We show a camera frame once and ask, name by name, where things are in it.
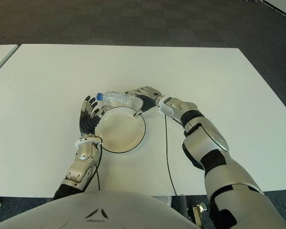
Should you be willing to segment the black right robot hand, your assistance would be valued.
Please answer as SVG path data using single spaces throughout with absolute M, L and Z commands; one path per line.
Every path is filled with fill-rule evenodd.
M 133 115 L 137 117 L 142 113 L 156 107 L 159 100 L 163 97 L 162 93 L 150 86 L 143 86 L 137 89 L 126 91 L 125 94 L 133 95 L 142 100 L 141 108 Z

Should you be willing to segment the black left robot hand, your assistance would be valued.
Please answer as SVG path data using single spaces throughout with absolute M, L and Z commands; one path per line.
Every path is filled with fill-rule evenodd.
M 95 128 L 108 109 L 107 106 L 96 108 L 97 105 L 96 98 L 90 95 L 83 101 L 79 118 L 81 137 L 84 135 L 95 135 Z

